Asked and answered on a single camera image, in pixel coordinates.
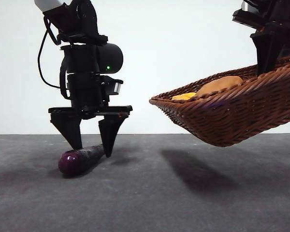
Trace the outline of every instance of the wicker basket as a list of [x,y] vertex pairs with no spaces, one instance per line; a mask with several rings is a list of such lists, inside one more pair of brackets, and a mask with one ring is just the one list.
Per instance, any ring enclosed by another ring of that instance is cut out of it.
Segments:
[[[262,131],[290,122],[290,57],[279,59],[273,71],[256,75],[257,66],[218,73],[162,93],[149,102],[175,124],[208,144],[231,146]],[[172,96],[197,92],[204,84],[228,75],[240,85],[189,100]]]

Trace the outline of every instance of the gray table surface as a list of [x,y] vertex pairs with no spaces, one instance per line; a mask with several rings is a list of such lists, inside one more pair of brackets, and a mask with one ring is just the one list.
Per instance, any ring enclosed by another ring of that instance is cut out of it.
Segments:
[[228,148],[119,135],[74,178],[57,169],[67,150],[60,135],[0,135],[0,232],[290,232],[290,134]]

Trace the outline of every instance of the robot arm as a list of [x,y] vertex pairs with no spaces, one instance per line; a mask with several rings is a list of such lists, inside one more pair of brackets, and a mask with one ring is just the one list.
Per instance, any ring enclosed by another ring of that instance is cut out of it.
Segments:
[[[44,14],[47,32],[54,43],[70,43],[61,47],[65,56],[59,80],[61,94],[71,101],[72,107],[49,109],[51,122],[78,150],[82,148],[81,120],[104,116],[99,128],[104,152],[110,157],[119,127],[132,107],[108,105],[109,96],[119,94],[123,81],[104,74],[121,69],[123,54],[118,46],[107,43],[107,36],[99,34],[96,11],[90,0],[35,0],[35,3]],[[58,29],[57,38],[51,24]]]
[[290,0],[245,0],[233,20],[256,29],[250,37],[257,48],[258,74],[290,56]]

